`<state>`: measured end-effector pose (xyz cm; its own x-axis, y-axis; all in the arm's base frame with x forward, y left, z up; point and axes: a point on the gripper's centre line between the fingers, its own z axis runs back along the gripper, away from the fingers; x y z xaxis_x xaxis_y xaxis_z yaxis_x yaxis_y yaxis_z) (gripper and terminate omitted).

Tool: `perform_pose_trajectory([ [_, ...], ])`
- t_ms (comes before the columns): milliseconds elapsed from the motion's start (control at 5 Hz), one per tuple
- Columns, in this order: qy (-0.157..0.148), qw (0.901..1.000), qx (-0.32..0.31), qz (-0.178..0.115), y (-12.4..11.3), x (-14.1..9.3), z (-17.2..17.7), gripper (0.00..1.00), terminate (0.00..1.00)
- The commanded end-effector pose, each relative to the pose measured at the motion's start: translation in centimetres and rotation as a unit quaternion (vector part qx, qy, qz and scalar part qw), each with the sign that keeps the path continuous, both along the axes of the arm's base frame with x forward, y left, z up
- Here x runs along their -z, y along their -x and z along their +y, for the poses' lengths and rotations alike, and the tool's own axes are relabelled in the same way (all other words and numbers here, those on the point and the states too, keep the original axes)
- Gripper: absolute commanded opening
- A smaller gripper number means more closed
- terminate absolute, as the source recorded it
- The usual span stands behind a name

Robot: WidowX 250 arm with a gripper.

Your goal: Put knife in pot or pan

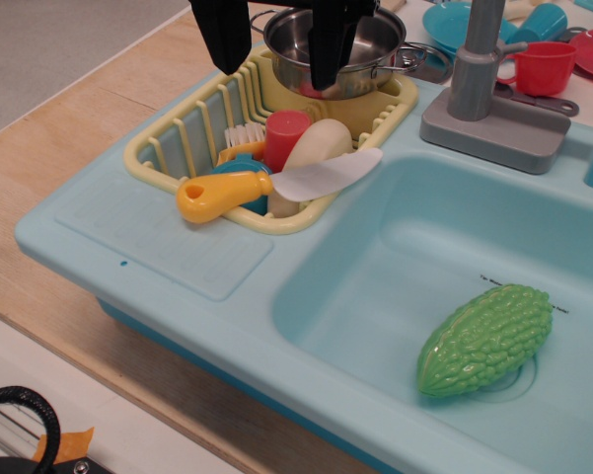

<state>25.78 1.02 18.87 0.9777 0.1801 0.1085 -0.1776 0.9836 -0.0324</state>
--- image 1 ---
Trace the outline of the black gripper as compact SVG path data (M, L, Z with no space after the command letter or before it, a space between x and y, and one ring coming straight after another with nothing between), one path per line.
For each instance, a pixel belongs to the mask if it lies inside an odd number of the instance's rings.
M190 0L213 64L224 74L235 73L252 48L247 1ZM372 17L377 0L252 0L252 3L312 10L309 31L311 81L323 91L336 82L350 58L359 20Z

